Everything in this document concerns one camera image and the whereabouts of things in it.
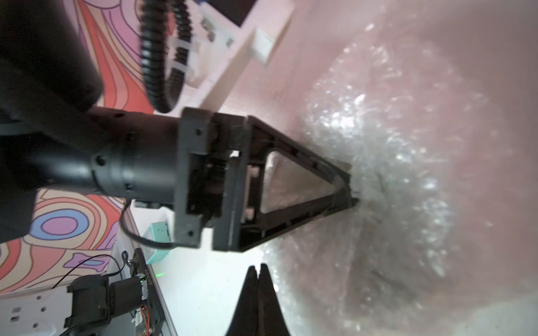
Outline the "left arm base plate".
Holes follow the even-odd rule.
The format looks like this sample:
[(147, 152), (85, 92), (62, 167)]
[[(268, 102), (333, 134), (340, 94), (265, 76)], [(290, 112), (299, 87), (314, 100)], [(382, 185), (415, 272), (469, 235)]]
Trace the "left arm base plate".
[(67, 287), (72, 294), (71, 315), (64, 320), (63, 335), (97, 335), (113, 319), (133, 315), (135, 335), (170, 335), (165, 309), (158, 296), (140, 248), (127, 262), (129, 277), (110, 282), (105, 276), (84, 276)]

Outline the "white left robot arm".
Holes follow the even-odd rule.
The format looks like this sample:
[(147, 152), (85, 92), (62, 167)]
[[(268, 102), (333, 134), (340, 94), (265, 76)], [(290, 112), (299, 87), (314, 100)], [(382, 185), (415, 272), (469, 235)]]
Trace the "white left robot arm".
[(156, 113), (97, 106), (103, 83), (58, 1), (1, 3), (1, 241), (27, 235), (42, 188), (175, 213), (169, 242), (243, 252), (354, 207), (350, 175), (253, 116), (219, 113), (250, 60), (267, 63), (291, 1), (144, 1), (142, 80)]

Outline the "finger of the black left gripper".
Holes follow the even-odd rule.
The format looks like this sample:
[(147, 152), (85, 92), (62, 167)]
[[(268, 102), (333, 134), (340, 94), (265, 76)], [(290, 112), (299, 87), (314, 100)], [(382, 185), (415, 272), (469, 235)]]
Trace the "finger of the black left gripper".
[(245, 252), (318, 218), (351, 209), (358, 203), (359, 200), (350, 195), (328, 195), (268, 213), (258, 209), (241, 225), (235, 250)]
[(349, 173), (262, 120), (248, 116), (246, 122), (251, 130), (248, 155), (250, 165), (259, 165), (264, 168), (267, 157), (272, 152), (278, 152), (288, 160), (336, 186), (337, 193), (345, 193), (348, 197), (352, 197)]

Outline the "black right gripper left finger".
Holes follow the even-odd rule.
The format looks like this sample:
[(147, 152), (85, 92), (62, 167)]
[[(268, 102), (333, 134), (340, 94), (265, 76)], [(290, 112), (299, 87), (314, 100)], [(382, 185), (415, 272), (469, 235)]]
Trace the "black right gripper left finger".
[(258, 284), (256, 268), (250, 266), (226, 336), (258, 335)]

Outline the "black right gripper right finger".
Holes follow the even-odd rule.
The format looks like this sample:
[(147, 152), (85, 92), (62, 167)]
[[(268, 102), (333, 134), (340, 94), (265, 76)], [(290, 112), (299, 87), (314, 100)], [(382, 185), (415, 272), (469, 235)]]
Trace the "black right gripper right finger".
[(290, 336), (267, 264), (261, 264), (257, 299), (258, 335)]

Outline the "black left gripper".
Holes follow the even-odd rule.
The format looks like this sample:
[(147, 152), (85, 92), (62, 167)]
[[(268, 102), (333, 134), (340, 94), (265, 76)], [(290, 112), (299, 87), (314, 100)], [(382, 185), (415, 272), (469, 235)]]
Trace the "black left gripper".
[(175, 213), (172, 246), (197, 248), (204, 227), (217, 251), (240, 250), (246, 120), (187, 108), (180, 118), (95, 108), (110, 141), (92, 159), (95, 190)]

